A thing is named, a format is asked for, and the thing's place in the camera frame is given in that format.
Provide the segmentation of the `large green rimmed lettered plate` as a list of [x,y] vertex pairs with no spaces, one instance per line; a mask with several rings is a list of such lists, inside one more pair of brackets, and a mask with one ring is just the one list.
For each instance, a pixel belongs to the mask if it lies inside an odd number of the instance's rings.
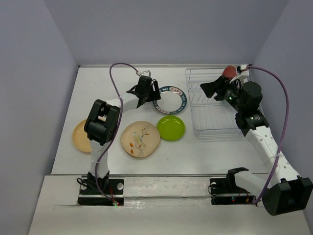
[[155,109],[166,115],[176,115],[187,105],[187,97],[183,90],[175,86],[164,86],[159,89],[160,100],[153,101]]

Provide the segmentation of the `red plate with teal flower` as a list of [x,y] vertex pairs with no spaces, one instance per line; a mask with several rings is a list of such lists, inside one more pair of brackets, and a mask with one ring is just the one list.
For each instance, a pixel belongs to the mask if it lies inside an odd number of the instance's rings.
[[237,76],[237,68],[234,65],[227,66],[222,72],[222,76],[226,77],[228,80],[233,79]]

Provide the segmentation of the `beige plate with bird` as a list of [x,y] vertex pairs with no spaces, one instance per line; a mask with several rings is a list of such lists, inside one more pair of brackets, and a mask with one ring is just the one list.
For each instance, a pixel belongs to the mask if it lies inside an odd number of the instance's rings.
[[130,124],[121,135],[123,149],[135,158],[145,158],[152,154],[160,144],[157,128],[146,121]]

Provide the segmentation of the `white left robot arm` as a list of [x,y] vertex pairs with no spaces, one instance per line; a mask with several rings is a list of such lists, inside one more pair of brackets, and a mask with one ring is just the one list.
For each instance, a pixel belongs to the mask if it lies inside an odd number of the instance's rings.
[[109,185],[108,149],[119,129],[122,115],[147,102],[160,100],[158,82],[141,75],[138,84],[110,101],[96,100],[86,120],[84,131],[91,145],[91,164],[87,174],[88,186],[102,195]]

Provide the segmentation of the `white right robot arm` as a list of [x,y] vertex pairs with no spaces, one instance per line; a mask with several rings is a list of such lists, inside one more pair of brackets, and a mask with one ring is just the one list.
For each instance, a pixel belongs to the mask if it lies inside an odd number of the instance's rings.
[[254,203],[261,200],[272,216],[305,209],[313,183],[289,164],[273,138],[269,123],[259,109],[263,98],[261,86],[252,81],[239,84],[220,76],[200,87],[206,97],[226,101],[236,111],[238,128],[268,172],[268,179],[263,180],[245,167],[230,169],[225,178],[226,188],[231,192],[245,189],[252,193]]

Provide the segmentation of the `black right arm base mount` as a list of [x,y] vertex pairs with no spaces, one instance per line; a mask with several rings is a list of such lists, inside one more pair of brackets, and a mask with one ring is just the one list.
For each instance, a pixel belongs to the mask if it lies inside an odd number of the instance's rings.
[[249,170],[245,167],[238,167],[228,170],[226,176],[222,178],[211,178],[207,188],[211,195],[211,204],[217,205],[253,205],[253,197],[244,188],[236,185],[235,175],[238,173],[246,173]]

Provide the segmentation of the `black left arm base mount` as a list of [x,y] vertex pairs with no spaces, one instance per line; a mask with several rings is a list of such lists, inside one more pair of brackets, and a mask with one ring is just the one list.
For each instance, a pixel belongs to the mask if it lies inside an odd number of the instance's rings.
[[80,206],[123,206],[124,179],[113,178],[101,193],[86,177],[77,178],[80,185],[77,204]]

